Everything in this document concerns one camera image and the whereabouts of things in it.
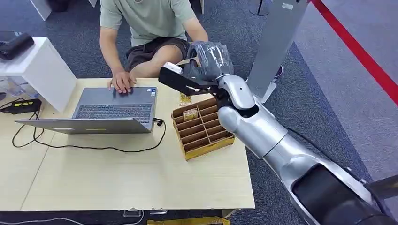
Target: red line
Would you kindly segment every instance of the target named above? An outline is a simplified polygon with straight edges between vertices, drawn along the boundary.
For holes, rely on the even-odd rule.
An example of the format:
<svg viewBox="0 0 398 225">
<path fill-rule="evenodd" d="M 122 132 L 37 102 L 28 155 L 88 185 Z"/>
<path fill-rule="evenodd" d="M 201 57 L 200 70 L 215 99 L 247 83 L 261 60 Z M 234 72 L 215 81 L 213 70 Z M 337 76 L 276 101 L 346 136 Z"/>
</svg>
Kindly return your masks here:
<svg viewBox="0 0 398 225">
<path fill-rule="evenodd" d="M 331 13 L 321 0 L 312 0 L 314 6 L 329 23 L 337 35 L 357 57 L 361 64 L 368 70 L 372 77 L 379 83 L 383 90 L 398 105 L 398 85 L 377 64 L 377 62 L 365 51 L 357 40 L 347 31 L 340 21 Z"/>
</svg>

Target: man's right hand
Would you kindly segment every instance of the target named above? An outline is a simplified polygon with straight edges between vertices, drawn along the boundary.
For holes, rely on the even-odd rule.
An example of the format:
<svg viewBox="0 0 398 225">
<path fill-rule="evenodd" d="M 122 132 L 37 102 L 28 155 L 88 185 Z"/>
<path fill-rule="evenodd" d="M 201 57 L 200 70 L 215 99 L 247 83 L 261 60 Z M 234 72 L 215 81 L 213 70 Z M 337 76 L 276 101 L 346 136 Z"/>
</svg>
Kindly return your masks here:
<svg viewBox="0 0 398 225">
<path fill-rule="evenodd" d="M 135 80 L 130 78 L 129 73 L 123 70 L 113 74 L 112 80 L 108 83 L 108 88 L 110 90 L 111 85 L 113 85 L 119 93 L 130 93 L 133 86 L 130 85 L 130 82 L 136 83 Z"/>
</svg>

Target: white box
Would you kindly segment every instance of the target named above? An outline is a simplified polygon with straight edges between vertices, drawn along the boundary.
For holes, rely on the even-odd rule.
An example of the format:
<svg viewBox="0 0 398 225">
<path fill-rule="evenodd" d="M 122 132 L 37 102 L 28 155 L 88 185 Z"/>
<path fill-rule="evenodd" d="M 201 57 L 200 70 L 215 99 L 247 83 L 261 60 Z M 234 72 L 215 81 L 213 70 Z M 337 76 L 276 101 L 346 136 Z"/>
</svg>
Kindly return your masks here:
<svg viewBox="0 0 398 225">
<path fill-rule="evenodd" d="M 76 86 L 76 77 L 46 37 L 13 60 L 0 63 L 1 76 L 23 77 L 56 110 L 62 112 Z"/>
</svg>

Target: man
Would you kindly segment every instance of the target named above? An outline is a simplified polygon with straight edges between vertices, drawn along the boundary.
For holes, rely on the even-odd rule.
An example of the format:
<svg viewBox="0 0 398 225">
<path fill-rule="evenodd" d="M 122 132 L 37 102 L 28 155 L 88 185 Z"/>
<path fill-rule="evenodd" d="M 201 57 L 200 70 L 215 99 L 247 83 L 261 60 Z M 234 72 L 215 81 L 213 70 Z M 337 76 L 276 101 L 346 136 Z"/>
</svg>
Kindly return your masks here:
<svg viewBox="0 0 398 225">
<path fill-rule="evenodd" d="M 131 27 L 128 63 L 123 68 L 116 48 L 117 30 L 125 18 Z M 185 30 L 193 41 L 208 41 L 188 0 L 101 0 L 99 45 L 112 70 L 108 84 L 131 92 L 137 77 L 158 77 L 166 62 L 186 57 Z"/>
</svg>

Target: cardboard compartment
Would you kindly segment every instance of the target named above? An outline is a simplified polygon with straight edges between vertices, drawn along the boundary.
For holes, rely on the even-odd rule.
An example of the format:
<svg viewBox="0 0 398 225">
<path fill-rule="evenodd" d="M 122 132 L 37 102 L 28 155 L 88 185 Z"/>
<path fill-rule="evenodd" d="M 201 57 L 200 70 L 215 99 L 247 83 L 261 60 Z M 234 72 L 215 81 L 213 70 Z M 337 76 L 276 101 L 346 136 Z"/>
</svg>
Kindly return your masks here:
<svg viewBox="0 0 398 225">
<path fill-rule="evenodd" d="M 187 110 L 190 110 L 190 109 L 194 109 L 194 108 L 197 108 L 197 106 L 196 105 L 188 105 L 188 106 L 176 109 L 176 110 L 173 111 L 172 116 L 173 116 L 173 118 L 177 118 L 177 117 L 183 116 L 183 112 L 184 111 L 187 111 Z"/>
<path fill-rule="evenodd" d="M 210 108 L 214 105 L 217 105 L 217 101 L 215 98 L 210 98 L 208 100 L 204 100 L 198 103 L 199 110 Z"/>
<path fill-rule="evenodd" d="M 225 129 L 221 125 L 216 126 L 216 127 L 212 127 L 210 129 L 206 129 L 208 135 L 213 135 L 213 134 L 219 133 L 219 132 L 224 131 L 224 130 Z"/>
<path fill-rule="evenodd" d="M 195 142 L 191 142 L 189 144 L 184 145 L 184 150 L 185 151 L 191 151 L 191 150 L 206 146 L 208 144 L 210 144 L 210 141 L 206 137 L 206 138 L 203 138 L 203 139 L 197 140 Z"/>
<path fill-rule="evenodd" d="M 177 125 L 177 129 L 179 131 L 185 130 L 187 128 L 191 128 L 194 126 L 197 126 L 199 124 L 202 124 L 202 119 L 201 118 L 197 118 L 197 119 L 193 119 L 193 120 L 189 120 L 183 123 L 180 123 Z"/>
<path fill-rule="evenodd" d="M 212 113 L 216 113 L 216 112 L 217 112 L 217 106 L 215 105 L 215 106 L 200 110 L 199 114 L 200 114 L 200 116 L 203 117 L 203 116 L 206 116 L 206 115 L 209 115 Z"/>
<path fill-rule="evenodd" d="M 202 117 L 202 119 L 203 119 L 204 123 L 207 123 L 212 120 L 217 120 L 218 116 L 217 116 L 217 113 L 215 112 L 215 113 L 212 113 L 212 114 Z"/>
<path fill-rule="evenodd" d="M 183 138 L 183 137 L 195 134 L 195 133 L 199 133 L 200 131 L 204 131 L 204 130 L 205 130 L 205 127 L 201 124 L 201 125 L 194 126 L 194 127 L 185 129 L 183 131 L 180 131 L 179 133 L 180 133 L 180 137 Z"/>
<path fill-rule="evenodd" d="M 194 108 L 198 109 L 198 118 L 184 121 L 183 113 Z M 235 140 L 220 126 L 215 98 L 176 109 L 171 117 L 185 160 L 231 145 Z"/>
<path fill-rule="evenodd" d="M 195 140 L 199 140 L 205 137 L 207 137 L 206 131 L 201 131 L 199 133 L 194 133 L 192 135 L 181 138 L 181 142 L 183 144 L 188 144 L 194 142 Z"/>
<path fill-rule="evenodd" d="M 210 139 L 211 143 L 214 143 L 220 139 L 224 139 L 224 138 L 231 137 L 231 136 L 232 136 L 232 134 L 228 133 L 228 131 L 221 131 L 219 133 L 216 133 L 216 134 L 210 136 L 209 139 Z"/>
<path fill-rule="evenodd" d="M 218 125 L 220 125 L 220 122 L 218 121 L 218 119 L 205 123 L 206 129 L 210 129 L 210 128 L 216 127 Z"/>
<path fill-rule="evenodd" d="M 184 123 L 184 116 L 180 116 L 174 119 L 174 122 L 176 122 L 176 124 L 180 124 L 180 123 Z"/>
</svg>

